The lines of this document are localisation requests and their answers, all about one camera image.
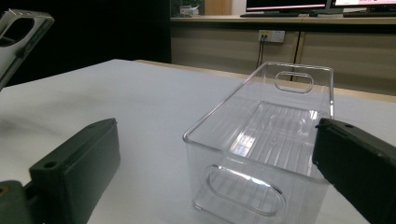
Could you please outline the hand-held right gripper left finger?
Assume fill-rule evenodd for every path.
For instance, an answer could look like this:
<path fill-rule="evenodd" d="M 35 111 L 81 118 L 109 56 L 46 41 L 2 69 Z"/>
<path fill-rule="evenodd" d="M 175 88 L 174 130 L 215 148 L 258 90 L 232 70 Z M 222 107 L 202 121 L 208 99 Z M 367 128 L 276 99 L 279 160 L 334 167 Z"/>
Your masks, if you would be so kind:
<path fill-rule="evenodd" d="M 117 122 L 92 123 L 30 169 L 43 224 L 86 224 L 120 167 Z"/>

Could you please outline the black keyboard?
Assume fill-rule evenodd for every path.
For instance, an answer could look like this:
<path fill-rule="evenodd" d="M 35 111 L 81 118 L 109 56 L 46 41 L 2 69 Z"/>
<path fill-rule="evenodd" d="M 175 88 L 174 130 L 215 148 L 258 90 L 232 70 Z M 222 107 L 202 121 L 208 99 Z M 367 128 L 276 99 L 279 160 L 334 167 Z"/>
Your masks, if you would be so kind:
<path fill-rule="evenodd" d="M 299 17 L 309 14 L 310 11 L 266 11 L 261 13 L 241 14 L 241 18 L 270 18 L 270 17 Z"/>
<path fill-rule="evenodd" d="M 344 18 L 372 18 L 372 17 L 396 17 L 396 11 L 351 11 L 344 12 Z"/>

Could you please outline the black curtain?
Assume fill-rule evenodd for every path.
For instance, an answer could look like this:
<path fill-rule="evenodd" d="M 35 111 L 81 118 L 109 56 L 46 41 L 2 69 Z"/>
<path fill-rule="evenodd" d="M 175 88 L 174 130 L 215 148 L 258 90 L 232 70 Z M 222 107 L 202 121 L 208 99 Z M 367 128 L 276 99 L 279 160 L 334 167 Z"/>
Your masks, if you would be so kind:
<path fill-rule="evenodd" d="M 54 23 L 9 86 L 113 59 L 171 61 L 170 0 L 0 0 L 47 12 Z"/>

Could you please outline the small box on counter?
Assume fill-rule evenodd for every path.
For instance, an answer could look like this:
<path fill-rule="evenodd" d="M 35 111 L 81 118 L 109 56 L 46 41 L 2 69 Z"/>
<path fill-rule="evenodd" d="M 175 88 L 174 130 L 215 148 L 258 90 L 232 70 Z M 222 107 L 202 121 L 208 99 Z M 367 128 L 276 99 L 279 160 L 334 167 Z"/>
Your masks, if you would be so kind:
<path fill-rule="evenodd" d="M 199 14 L 201 0 L 180 0 L 179 13 L 182 16 L 195 16 Z"/>

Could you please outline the white wall outlet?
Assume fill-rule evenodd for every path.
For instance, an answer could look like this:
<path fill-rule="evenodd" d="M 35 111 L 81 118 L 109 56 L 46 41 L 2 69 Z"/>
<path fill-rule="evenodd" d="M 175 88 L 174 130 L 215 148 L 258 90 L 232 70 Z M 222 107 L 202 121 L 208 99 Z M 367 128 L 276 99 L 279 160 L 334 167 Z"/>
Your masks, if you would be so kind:
<path fill-rule="evenodd" d="M 260 30 L 259 40 L 263 42 L 283 43 L 285 33 L 285 31 Z"/>

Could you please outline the computer monitor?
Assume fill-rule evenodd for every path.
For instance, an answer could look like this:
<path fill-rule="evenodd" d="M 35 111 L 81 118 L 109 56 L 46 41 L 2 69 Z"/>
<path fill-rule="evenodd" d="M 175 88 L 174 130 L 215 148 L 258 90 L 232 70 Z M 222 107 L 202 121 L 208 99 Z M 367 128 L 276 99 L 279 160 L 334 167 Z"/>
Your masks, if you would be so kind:
<path fill-rule="evenodd" d="M 246 12 L 323 9 L 327 0 L 246 0 Z"/>
<path fill-rule="evenodd" d="M 396 0 L 331 0 L 331 7 L 396 8 Z"/>

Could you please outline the wooden counter cabinet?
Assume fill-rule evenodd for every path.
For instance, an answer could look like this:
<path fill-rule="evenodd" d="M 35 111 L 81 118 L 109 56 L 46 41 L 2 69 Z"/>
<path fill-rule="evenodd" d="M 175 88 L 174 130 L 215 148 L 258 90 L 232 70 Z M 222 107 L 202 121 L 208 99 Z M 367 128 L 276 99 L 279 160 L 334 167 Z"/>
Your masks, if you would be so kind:
<path fill-rule="evenodd" d="M 259 51 L 266 62 L 328 66 L 339 89 L 396 95 L 396 18 L 173 18 L 172 62 L 250 74 Z M 285 31 L 283 43 L 260 30 Z"/>

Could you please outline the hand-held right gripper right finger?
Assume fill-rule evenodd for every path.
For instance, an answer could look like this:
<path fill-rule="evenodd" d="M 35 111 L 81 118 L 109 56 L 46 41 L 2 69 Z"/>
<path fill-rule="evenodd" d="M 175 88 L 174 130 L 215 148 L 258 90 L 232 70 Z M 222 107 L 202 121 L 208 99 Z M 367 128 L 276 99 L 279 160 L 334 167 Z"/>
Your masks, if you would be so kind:
<path fill-rule="evenodd" d="M 396 147 L 335 119 L 318 126 L 312 162 L 371 224 L 396 224 Z"/>

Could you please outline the patterned phone case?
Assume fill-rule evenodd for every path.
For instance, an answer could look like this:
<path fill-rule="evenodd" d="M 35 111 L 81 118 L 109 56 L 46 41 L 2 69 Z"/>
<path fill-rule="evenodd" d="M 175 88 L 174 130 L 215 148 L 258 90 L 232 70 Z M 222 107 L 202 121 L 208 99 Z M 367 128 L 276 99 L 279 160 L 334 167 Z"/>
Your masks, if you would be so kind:
<path fill-rule="evenodd" d="M 10 8 L 0 16 L 0 91 L 53 23 L 49 13 L 32 10 Z M 15 24 L 23 25 L 21 36 L 6 36 Z"/>

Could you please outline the clear plastic storage bin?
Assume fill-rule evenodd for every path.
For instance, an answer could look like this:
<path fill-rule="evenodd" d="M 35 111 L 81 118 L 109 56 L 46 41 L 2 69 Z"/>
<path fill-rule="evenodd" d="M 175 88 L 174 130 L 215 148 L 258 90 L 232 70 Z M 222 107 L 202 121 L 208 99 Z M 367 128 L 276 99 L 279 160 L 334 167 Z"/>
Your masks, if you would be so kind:
<path fill-rule="evenodd" d="M 315 224 L 329 186 L 313 163 L 333 70 L 267 62 L 183 135 L 191 200 L 231 224 Z"/>

